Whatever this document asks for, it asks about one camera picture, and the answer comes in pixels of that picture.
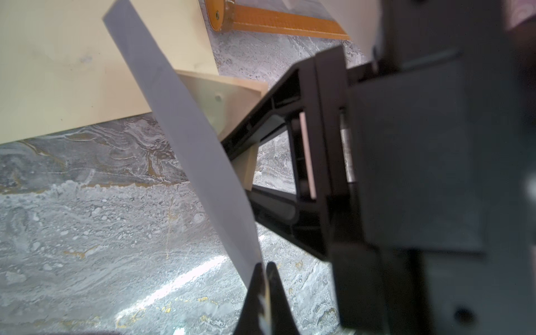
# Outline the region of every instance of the marble surface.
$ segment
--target marble surface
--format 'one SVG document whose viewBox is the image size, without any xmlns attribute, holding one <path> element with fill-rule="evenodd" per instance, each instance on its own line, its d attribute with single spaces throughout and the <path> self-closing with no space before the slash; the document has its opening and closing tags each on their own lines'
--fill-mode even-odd
<svg viewBox="0 0 536 335">
<path fill-rule="evenodd" d="M 350 42 L 209 37 L 221 75 L 271 85 L 340 43 L 364 62 Z M 246 288 L 151 114 L 1 145 L 0 166 L 1 335 L 233 332 Z M 255 183 L 294 191 L 286 134 L 260 148 Z M 258 233 L 302 333 L 353 333 L 329 264 Z"/>
</svg>

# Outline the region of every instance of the gray marble countertop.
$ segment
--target gray marble countertop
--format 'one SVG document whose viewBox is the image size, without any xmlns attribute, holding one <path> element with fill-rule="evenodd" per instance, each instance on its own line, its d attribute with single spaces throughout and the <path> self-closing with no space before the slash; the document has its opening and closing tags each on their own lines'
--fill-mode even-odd
<svg viewBox="0 0 536 335">
<path fill-rule="evenodd" d="M 308 2 L 295 10 L 325 17 Z M 347 41 L 209 38 L 221 75 L 270 85 L 341 43 L 348 66 L 364 62 Z M 233 332 L 246 288 L 150 113 L 0 145 L 0 165 L 0 334 Z M 255 183 L 294 190 L 286 134 L 260 148 Z M 339 326 L 329 264 L 258 233 L 300 331 L 353 333 Z"/>
</svg>

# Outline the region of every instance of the screw hole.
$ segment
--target screw hole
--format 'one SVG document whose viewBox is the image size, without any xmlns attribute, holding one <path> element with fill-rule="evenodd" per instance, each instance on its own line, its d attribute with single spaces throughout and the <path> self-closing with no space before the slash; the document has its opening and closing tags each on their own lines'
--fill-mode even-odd
<svg viewBox="0 0 536 335">
<path fill-rule="evenodd" d="M 472 326 L 477 321 L 477 316 L 471 310 L 459 307 L 454 313 L 454 319 L 462 326 Z"/>
</svg>

